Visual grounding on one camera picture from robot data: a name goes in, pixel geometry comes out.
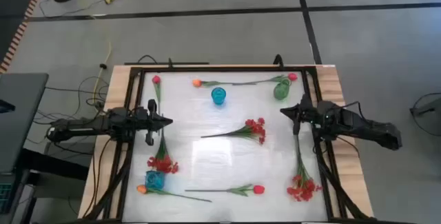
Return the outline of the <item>blue embossed glass vase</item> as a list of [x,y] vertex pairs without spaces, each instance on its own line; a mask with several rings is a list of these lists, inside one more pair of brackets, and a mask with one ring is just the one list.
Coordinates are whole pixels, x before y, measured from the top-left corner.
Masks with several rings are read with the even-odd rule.
[[212,90],[212,101],[216,105],[222,105],[226,98],[226,91],[223,88],[217,87]]

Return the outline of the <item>green glass vase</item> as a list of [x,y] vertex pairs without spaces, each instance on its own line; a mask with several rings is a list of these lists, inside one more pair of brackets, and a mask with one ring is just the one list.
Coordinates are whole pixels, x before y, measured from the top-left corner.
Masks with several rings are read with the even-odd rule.
[[277,83],[276,87],[273,90],[273,96],[277,100],[283,100],[289,94],[291,81],[289,79],[283,79],[279,83]]

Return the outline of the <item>black aluminium table frame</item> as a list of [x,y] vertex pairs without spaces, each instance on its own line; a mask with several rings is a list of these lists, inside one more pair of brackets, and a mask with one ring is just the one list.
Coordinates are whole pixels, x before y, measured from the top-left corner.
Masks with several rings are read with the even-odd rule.
[[[140,86],[140,77],[142,69],[158,71],[165,69],[165,65],[116,65],[113,67],[112,76],[110,78],[110,86],[107,90],[105,99],[105,107],[113,108],[122,106],[126,101],[129,105],[135,104],[135,98],[138,93],[130,93],[129,89],[135,85]],[[264,71],[266,69],[281,72],[282,69],[276,65],[178,65],[174,67],[175,71],[181,70],[189,72],[192,69],[198,69],[206,72],[244,72],[245,70]],[[333,101],[337,104],[344,104],[344,94],[338,71],[335,65],[286,65],[286,70],[302,70],[305,69],[310,73],[309,83],[315,83],[315,86],[309,86],[310,90],[315,92],[312,94],[313,100],[323,99]],[[108,140],[107,136],[98,137],[96,139],[96,147],[94,149],[94,158],[91,159],[90,165],[96,169],[103,169],[103,172],[96,172],[89,169],[81,206],[78,213],[78,219],[81,219],[87,212],[87,207],[94,207],[92,194],[97,193],[99,197],[103,196],[105,190],[110,184],[110,178],[113,175],[111,167],[116,165],[122,167],[123,159],[128,156],[127,152],[111,145],[108,149],[103,146]],[[339,173],[338,178],[342,187],[349,195],[351,200],[356,204],[360,211],[372,216],[373,210],[369,193],[365,183],[364,174],[360,158],[356,152],[351,152],[343,141],[336,141],[332,145],[328,155],[335,155],[336,171]]]

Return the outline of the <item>blue ribbed glass vase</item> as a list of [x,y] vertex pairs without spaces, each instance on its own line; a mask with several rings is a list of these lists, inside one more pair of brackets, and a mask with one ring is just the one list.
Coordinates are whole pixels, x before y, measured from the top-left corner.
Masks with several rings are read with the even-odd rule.
[[162,190],[165,185],[165,173],[160,171],[147,171],[145,175],[145,186],[147,189]]

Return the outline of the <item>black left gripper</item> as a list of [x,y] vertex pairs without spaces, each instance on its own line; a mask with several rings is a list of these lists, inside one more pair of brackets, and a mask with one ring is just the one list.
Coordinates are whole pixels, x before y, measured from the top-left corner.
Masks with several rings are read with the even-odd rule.
[[158,132],[161,128],[165,128],[173,123],[172,119],[161,116],[161,121],[164,122],[161,126],[161,121],[159,119],[160,116],[158,115],[157,110],[158,106],[154,99],[150,99],[147,102],[147,108],[139,107],[136,109],[136,129],[147,131],[145,142],[148,145],[154,145],[154,139],[152,138],[154,132]]

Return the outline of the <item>black mat with striped edge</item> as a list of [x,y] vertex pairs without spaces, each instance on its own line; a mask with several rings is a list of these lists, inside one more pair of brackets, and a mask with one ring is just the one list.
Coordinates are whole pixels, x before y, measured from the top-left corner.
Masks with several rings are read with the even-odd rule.
[[0,74],[7,72],[38,0],[0,0]]

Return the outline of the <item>orange artificial tulip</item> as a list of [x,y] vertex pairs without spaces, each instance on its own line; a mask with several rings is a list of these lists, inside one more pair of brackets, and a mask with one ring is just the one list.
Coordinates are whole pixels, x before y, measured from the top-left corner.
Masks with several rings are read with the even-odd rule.
[[200,79],[194,79],[192,81],[192,84],[196,88],[211,87],[211,86],[215,86],[215,85],[232,85],[232,86],[255,85],[255,83],[253,83],[253,82],[249,82],[249,83],[230,83],[230,82],[220,82],[220,81],[202,81]]
[[182,194],[174,194],[174,193],[170,193],[170,192],[166,192],[164,190],[159,190],[159,189],[154,189],[154,188],[148,188],[145,185],[138,185],[136,187],[137,191],[140,192],[141,194],[158,194],[158,195],[166,195],[166,196],[177,196],[177,197],[181,197],[181,198],[188,198],[188,199],[192,199],[192,200],[196,200],[196,201],[204,201],[204,202],[208,202],[211,203],[211,200],[207,200],[207,199],[203,199],[203,198],[196,198],[196,197],[191,197],[191,196],[184,196]]

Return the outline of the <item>red artificial flower bunch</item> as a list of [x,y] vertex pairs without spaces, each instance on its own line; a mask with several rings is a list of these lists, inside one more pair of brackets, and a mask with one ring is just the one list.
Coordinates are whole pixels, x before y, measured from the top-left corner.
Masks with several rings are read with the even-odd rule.
[[147,160],[147,166],[166,174],[175,174],[178,172],[179,165],[176,161],[172,160],[170,153],[168,152],[164,130],[161,130],[161,140],[158,151],[155,156],[151,156]]
[[291,180],[291,185],[287,188],[287,193],[298,202],[307,202],[313,198],[316,192],[322,190],[322,186],[315,182],[305,167],[297,134],[294,135],[294,141],[296,145],[296,173]]
[[244,139],[251,139],[259,145],[263,145],[266,140],[265,119],[260,117],[258,119],[247,119],[243,127],[226,133],[212,134],[203,136],[203,138],[212,138],[220,136],[241,137]]

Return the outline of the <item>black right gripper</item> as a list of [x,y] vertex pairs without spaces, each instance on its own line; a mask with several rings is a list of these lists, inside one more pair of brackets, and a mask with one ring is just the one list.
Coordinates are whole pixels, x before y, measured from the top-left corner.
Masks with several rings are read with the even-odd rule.
[[313,106],[310,97],[306,94],[302,96],[300,103],[298,103],[294,107],[281,108],[280,112],[289,119],[294,120],[294,134],[299,134],[301,123],[315,123],[318,119],[318,111]]

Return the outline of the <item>teal storage crate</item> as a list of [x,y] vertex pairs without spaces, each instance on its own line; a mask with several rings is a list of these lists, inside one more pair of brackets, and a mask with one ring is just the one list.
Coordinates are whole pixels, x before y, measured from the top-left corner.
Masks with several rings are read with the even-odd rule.
[[5,214],[10,209],[12,190],[13,184],[0,183],[0,214]]

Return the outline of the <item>red artificial tulip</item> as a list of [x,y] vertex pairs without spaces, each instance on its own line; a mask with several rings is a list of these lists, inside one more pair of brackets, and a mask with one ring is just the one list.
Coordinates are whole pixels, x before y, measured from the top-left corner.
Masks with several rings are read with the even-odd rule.
[[185,190],[186,192],[228,192],[239,196],[248,196],[249,193],[263,194],[265,187],[262,185],[247,184],[240,187],[231,187],[224,190]]
[[161,78],[158,75],[153,76],[152,83],[154,85],[156,98],[158,101],[158,112],[161,112]]
[[287,75],[280,75],[276,77],[272,77],[270,79],[260,80],[260,81],[251,81],[246,83],[234,83],[234,85],[255,85],[257,83],[264,83],[264,82],[274,82],[274,83],[284,83],[287,85],[290,85],[292,81],[296,81],[298,79],[297,74],[295,73],[289,73]]

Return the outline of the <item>grey office desk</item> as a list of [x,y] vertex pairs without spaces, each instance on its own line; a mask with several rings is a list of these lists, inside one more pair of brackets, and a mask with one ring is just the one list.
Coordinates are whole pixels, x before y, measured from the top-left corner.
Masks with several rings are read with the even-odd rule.
[[15,107],[0,113],[0,174],[14,170],[47,81],[46,73],[0,75],[0,100]]

